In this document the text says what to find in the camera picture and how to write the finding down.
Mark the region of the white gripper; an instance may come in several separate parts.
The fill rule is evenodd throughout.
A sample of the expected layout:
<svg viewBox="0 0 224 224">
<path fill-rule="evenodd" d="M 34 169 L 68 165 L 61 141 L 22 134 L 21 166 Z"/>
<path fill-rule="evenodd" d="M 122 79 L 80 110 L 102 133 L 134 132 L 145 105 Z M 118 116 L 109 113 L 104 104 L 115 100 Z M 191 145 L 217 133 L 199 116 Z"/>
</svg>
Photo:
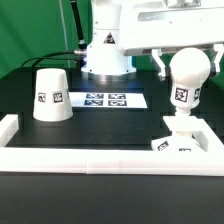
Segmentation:
<svg viewBox="0 0 224 224">
<path fill-rule="evenodd" d="M 213 45 L 210 75 L 220 73 L 224 56 L 224 0 L 124 0 L 119 49 L 126 56 L 149 54 L 165 81 L 170 67 L 161 49 Z"/>
</svg>

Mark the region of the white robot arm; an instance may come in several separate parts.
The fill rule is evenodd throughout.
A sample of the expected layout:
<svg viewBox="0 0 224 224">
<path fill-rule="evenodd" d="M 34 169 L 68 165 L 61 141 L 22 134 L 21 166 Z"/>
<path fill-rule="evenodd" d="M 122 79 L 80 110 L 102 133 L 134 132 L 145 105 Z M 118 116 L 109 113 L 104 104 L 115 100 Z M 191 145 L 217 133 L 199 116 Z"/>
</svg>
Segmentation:
<svg viewBox="0 0 224 224">
<path fill-rule="evenodd" d="M 211 72 L 224 56 L 224 0 L 90 0 L 92 41 L 82 70 L 96 77 L 133 73 L 134 56 L 147 55 L 165 79 L 161 59 L 186 47 L 212 51 Z"/>
</svg>

